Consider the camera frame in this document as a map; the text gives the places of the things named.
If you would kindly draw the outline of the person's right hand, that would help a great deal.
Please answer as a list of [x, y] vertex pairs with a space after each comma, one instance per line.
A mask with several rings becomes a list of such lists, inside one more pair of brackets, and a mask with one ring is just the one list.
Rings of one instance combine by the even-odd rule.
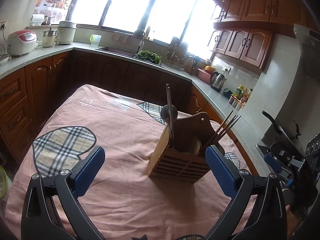
[[287, 239], [290, 239], [295, 234], [299, 220], [291, 212], [290, 205], [287, 205], [285, 208], [286, 208], [286, 215], [287, 215]]

